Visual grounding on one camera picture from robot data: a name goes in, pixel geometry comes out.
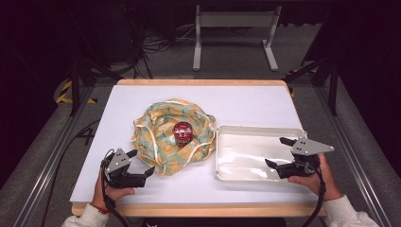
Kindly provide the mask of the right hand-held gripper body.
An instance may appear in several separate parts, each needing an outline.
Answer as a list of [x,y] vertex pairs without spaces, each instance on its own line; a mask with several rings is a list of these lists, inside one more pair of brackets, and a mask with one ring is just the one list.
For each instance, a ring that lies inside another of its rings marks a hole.
[[279,165],[276,172],[281,179],[290,176],[310,176],[314,174],[320,166],[318,154],[334,150],[333,146],[301,137],[297,139],[293,147],[290,147],[290,153],[294,157],[293,162]]

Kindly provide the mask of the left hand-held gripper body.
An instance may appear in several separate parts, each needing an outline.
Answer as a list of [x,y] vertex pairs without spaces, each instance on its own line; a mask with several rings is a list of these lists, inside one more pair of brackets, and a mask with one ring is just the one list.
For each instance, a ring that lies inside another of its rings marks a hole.
[[131,174],[128,169],[131,158],[122,148],[113,150],[101,163],[102,176],[105,182],[112,188],[144,187],[146,180],[142,174]]

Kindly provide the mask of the white plastic tray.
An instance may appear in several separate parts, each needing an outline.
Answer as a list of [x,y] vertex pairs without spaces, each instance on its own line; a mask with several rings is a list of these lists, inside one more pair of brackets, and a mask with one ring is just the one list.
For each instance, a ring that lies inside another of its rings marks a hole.
[[220,126],[217,133],[216,177],[223,182],[282,182],[277,171],[267,166],[293,162],[290,146],[280,138],[306,137],[300,129]]

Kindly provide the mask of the yellow green patterned drawstring bag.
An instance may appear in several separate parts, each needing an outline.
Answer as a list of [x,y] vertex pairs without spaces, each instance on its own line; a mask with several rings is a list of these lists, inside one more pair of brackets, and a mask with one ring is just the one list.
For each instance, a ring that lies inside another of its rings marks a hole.
[[[192,127],[191,140],[181,148],[173,130],[179,122]],[[216,119],[186,100],[151,104],[134,127],[131,143],[138,158],[160,175],[172,176],[190,163],[204,161],[216,149]]]

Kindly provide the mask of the red round can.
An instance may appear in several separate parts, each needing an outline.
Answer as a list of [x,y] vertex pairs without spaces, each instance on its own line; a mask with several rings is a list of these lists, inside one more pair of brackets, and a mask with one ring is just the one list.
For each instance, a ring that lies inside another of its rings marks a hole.
[[183,148],[190,143],[193,138],[192,126],[188,122],[178,122],[173,127],[173,135],[175,137],[176,145]]

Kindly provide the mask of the person's left hand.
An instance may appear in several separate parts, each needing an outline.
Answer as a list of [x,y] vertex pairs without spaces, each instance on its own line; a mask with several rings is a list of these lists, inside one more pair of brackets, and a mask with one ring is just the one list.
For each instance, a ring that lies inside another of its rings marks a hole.
[[134,194],[135,194],[134,189],[130,187],[122,189],[115,189],[109,187],[102,182],[101,176],[98,176],[95,185],[95,192],[90,204],[94,206],[94,208],[98,209],[101,213],[106,213],[108,212],[108,208],[103,200],[103,195],[107,195],[110,199],[118,201],[119,199],[125,196]]

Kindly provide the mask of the person's right hand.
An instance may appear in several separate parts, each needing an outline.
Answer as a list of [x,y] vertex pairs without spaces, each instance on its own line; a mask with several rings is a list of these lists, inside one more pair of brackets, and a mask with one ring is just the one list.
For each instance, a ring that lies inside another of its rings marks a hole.
[[[325,182],[326,191],[323,199],[325,201],[333,201],[343,197],[333,177],[331,168],[326,161],[323,153],[319,154],[320,158],[320,170],[322,173],[323,181]],[[290,183],[296,183],[307,187],[311,192],[318,195],[321,188],[321,181],[317,174],[310,175],[308,177],[291,176],[288,178]]]

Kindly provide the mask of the white table mat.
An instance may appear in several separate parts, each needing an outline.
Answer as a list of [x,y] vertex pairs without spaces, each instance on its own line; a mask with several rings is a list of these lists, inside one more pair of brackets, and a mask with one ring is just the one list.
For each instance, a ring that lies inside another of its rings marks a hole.
[[[115,85],[101,117],[78,181],[72,203],[93,197],[101,161],[112,148],[131,150],[133,121],[149,105],[180,98],[199,105],[217,124],[300,129],[301,121],[283,86],[166,86]],[[317,197],[303,186],[281,182],[224,183],[215,177],[215,156],[191,163],[177,174],[157,173],[147,179],[125,204],[206,204],[244,202],[307,202]]]

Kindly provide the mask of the black tripod stand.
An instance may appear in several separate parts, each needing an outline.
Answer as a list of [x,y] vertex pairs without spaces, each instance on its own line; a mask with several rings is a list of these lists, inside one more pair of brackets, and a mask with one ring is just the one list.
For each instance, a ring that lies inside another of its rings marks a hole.
[[79,90],[80,83],[83,82],[84,86],[94,86],[96,83],[93,68],[114,81],[119,81],[122,77],[111,70],[89,7],[65,4],[61,9],[65,14],[63,19],[65,27],[61,31],[64,50],[70,61],[69,78],[72,82],[71,116],[75,116],[83,103]]
[[333,115],[337,115],[337,88],[339,81],[339,66],[338,59],[340,55],[336,52],[324,54],[317,60],[301,67],[293,73],[287,74],[283,81],[289,83],[300,76],[306,74],[312,69],[316,69],[316,73],[311,79],[311,84],[314,87],[322,87],[329,80],[328,107]]

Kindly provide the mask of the person's dark clothing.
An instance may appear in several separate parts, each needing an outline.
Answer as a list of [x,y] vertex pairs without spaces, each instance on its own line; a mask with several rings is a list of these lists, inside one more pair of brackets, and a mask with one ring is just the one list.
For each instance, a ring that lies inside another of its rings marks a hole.
[[144,218],[142,227],[287,227],[283,218]]

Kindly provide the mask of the white metal stand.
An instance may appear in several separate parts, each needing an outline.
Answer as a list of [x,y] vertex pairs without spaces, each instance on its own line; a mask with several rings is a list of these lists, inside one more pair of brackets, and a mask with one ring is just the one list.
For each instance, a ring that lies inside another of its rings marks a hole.
[[268,37],[261,41],[267,57],[270,70],[276,72],[278,64],[273,55],[271,44],[278,26],[282,7],[268,11],[202,11],[200,6],[196,8],[195,31],[196,42],[194,47],[194,59],[192,69],[201,69],[201,29],[203,27],[266,27]]

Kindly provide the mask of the aluminium rail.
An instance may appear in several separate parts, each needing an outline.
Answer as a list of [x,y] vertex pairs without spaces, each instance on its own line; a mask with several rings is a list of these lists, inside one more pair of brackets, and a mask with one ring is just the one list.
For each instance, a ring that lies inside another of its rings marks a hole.
[[59,106],[17,166],[12,185],[15,186],[14,191],[21,189],[24,195],[18,196],[22,200],[21,207],[17,209],[18,216],[11,223],[12,227],[27,227],[31,222],[93,90],[93,87],[82,89],[83,103],[75,116],[71,116],[72,105]]
[[353,177],[357,183],[359,191],[362,194],[372,216],[377,224],[380,224],[382,227],[393,227],[381,202],[378,199],[375,190],[371,184],[371,181],[368,179],[365,171],[362,168],[362,165],[357,158],[354,149],[351,146],[350,141],[345,135],[345,131],[336,116],[332,114],[332,111],[327,104],[328,96],[325,94],[323,88],[316,88],[315,93],[317,94],[320,102],[323,105],[325,113],[328,115],[328,118],[336,132],[336,135],[340,139],[342,153],[343,156],[351,169]]

